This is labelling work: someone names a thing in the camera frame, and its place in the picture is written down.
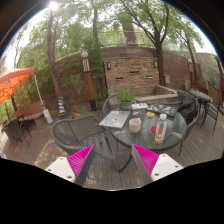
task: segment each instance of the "white container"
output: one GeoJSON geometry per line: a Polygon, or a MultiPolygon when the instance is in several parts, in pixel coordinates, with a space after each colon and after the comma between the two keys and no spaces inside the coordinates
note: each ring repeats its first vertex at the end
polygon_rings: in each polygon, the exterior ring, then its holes
{"type": "Polygon", "coordinates": [[[166,127],[167,127],[167,121],[166,121],[166,114],[160,114],[160,119],[156,126],[156,134],[155,134],[155,142],[156,144],[163,143],[164,136],[166,133],[166,127]]]}
{"type": "Polygon", "coordinates": [[[44,112],[44,117],[47,119],[47,123],[50,124],[52,122],[52,118],[48,109],[44,110],[43,112],[44,112]]]}

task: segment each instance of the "patio umbrella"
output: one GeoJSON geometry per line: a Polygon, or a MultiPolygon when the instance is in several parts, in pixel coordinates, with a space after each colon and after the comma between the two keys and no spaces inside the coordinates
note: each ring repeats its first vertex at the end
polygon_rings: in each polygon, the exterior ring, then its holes
{"type": "Polygon", "coordinates": [[[3,68],[2,72],[0,73],[0,105],[4,101],[9,99],[11,95],[16,91],[16,89],[19,88],[24,83],[24,81],[32,75],[34,75],[37,91],[42,106],[45,109],[37,85],[34,68],[15,68],[15,69],[8,69],[6,67],[3,68]]]}

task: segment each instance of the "wall sconce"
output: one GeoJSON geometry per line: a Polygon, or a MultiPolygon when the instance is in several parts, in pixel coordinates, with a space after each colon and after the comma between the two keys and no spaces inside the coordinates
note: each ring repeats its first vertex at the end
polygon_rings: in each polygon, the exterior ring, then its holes
{"type": "Polygon", "coordinates": [[[109,61],[107,62],[107,69],[111,69],[111,63],[109,61]]]}
{"type": "Polygon", "coordinates": [[[157,66],[158,66],[158,62],[154,61],[154,67],[157,68],[157,66]]]}

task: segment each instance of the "bottle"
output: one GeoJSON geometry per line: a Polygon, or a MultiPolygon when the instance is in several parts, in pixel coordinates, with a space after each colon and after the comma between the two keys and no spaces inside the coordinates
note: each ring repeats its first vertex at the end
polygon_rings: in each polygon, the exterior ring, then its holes
{"type": "Polygon", "coordinates": [[[160,114],[159,121],[156,126],[156,134],[155,134],[155,142],[156,144],[161,144],[164,140],[164,136],[166,133],[167,121],[166,114],[160,114]]]}

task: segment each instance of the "stone planter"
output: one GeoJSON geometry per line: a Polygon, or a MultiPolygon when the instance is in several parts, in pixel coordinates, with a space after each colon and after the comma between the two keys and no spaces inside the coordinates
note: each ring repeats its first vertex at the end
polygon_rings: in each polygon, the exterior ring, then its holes
{"type": "Polygon", "coordinates": [[[120,109],[121,110],[132,110],[132,101],[121,102],[120,109]]]}

